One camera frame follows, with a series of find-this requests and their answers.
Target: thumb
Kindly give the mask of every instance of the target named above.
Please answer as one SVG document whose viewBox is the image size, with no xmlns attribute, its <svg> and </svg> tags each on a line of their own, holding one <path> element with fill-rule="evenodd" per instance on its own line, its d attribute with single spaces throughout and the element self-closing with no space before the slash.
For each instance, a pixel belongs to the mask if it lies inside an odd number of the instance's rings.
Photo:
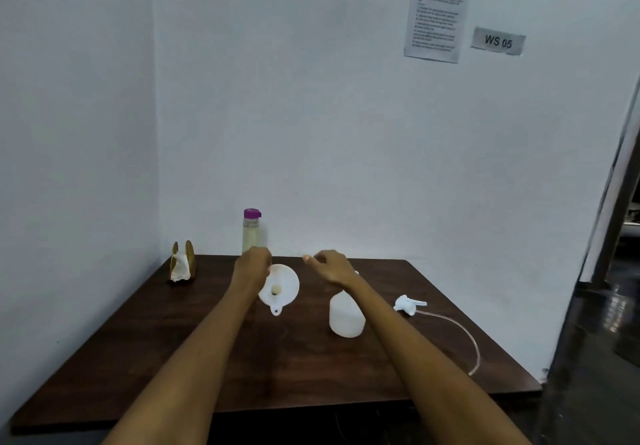
<svg viewBox="0 0 640 445">
<path fill-rule="evenodd" d="M 304 255 L 302 256 L 302 261 L 304 261 L 307 266 L 310 266 L 311 268 L 316 270 L 318 273 L 320 273 L 322 268 L 322 263 L 320 263 L 313 256 Z"/>
</svg>

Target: wooden table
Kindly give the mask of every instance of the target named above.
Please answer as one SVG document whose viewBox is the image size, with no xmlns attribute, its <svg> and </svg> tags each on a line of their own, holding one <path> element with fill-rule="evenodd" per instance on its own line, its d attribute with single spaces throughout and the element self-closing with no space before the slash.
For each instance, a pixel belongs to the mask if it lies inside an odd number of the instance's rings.
<svg viewBox="0 0 640 445">
<path fill-rule="evenodd" d="M 192 284 L 169 286 L 164 263 L 14 415 L 12 431 L 87 429 L 113 423 L 212 307 L 230 281 L 235 256 L 197 256 Z M 300 278 L 300 292 L 280 316 L 257 300 L 231 354 L 216 411 L 272 409 L 409 395 L 369 325 L 355 339 L 329 328 L 337 289 L 300 258 L 274 257 Z M 540 384 L 411 264 L 353 259 L 353 267 L 389 304 L 403 294 L 429 303 L 476 338 L 482 364 L 473 379 L 487 393 L 539 391 Z M 410 322 L 462 369 L 476 352 L 444 319 L 416 314 Z"/>
</svg>

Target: purple cap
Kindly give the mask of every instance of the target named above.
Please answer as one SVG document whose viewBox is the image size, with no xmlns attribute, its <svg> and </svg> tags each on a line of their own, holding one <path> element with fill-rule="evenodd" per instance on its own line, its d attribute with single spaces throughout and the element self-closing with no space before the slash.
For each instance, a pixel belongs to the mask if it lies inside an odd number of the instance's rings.
<svg viewBox="0 0 640 445">
<path fill-rule="evenodd" d="M 244 219 L 257 219 L 262 217 L 262 213 L 258 209 L 244 209 Z"/>
</svg>

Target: person's left hand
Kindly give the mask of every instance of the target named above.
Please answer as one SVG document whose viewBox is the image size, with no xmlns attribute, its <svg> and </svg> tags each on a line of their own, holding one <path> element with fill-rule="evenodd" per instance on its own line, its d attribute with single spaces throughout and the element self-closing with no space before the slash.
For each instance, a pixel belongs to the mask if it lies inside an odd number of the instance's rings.
<svg viewBox="0 0 640 445">
<path fill-rule="evenodd" d="M 267 248 L 252 246 L 236 260 L 229 291 L 237 291 L 255 299 L 269 276 L 269 266 L 271 252 Z"/>
</svg>

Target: spray bottle head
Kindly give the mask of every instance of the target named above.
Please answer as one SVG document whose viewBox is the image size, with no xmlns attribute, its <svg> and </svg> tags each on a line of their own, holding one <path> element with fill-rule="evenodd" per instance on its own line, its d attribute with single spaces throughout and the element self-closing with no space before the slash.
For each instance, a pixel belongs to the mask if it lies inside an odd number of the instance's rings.
<svg viewBox="0 0 640 445">
<path fill-rule="evenodd" d="M 424 307 L 427 305 L 427 302 L 421 302 L 420 300 L 414 300 L 413 298 L 409 298 L 407 295 L 399 296 L 396 300 L 396 304 L 394 305 L 395 311 L 404 310 L 410 316 L 415 315 L 415 306 L 420 305 Z"/>
</svg>

